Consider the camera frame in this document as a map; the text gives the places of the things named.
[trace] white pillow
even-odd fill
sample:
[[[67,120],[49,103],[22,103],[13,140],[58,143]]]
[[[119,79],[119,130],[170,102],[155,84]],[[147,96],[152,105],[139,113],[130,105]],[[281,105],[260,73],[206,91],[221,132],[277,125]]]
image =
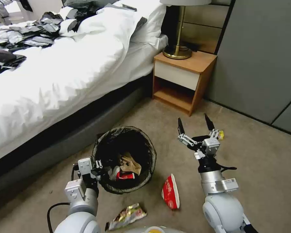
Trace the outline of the white pillow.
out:
[[[159,0],[120,0],[114,3],[116,6],[122,4],[136,8],[137,13],[147,19],[147,22],[132,35],[130,41],[150,44],[158,49],[166,5],[161,4]]]

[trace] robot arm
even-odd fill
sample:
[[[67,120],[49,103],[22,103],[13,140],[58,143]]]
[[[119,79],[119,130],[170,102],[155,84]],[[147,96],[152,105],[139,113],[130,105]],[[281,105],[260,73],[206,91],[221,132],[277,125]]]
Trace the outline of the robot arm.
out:
[[[69,181],[66,185],[65,193],[70,201],[70,208],[68,216],[57,226],[55,233],[100,233],[96,214],[97,181],[100,179],[101,169],[101,161],[94,164],[91,157],[80,159],[74,165],[74,170],[79,171],[81,179]]]
[[[243,212],[240,202],[230,195],[238,189],[235,178],[225,179],[222,172],[236,170],[235,167],[225,167],[217,163],[216,152],[220,147],[219,130],[205,114],[209,135],[190,138],[185,135],[181,119],[178,119],[178,140],[194,151],[199,162],[198,172],[201,176],[201,186],[206,195],[203,212],[208,223],[216,233],[247,232],[256,233]]]

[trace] white drawer front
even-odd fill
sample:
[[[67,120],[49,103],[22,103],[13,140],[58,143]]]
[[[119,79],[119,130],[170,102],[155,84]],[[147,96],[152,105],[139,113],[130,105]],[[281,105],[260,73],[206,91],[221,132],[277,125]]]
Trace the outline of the white drawer front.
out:
[[[154,75],[195,91],[199,74],[155,61]]]

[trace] bedside table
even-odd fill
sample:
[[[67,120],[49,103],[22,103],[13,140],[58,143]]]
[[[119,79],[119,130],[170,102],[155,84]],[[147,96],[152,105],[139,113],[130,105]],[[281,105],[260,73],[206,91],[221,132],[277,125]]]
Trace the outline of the bedside table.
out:
[[[185,60],[174,60],[160,53],[154,57],[153,99],[193,113],[203,97],[217,56],[193,52]]]

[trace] white duvet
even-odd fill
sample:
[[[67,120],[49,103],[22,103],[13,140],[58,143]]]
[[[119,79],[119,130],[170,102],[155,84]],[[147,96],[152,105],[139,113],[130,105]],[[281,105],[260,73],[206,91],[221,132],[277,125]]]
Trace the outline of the white duvet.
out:
[[[78,35],[59,38],[46,49],[16,52],[27,60],[0,74],[0,158],[18,146],[13,140],[21,134],[30,135],[26,142],[53,125],[50,116],[59,108],[58,119],[67,117],[84,93],[110,77],[140,18],[133,11],[104,8],[81,23]]]

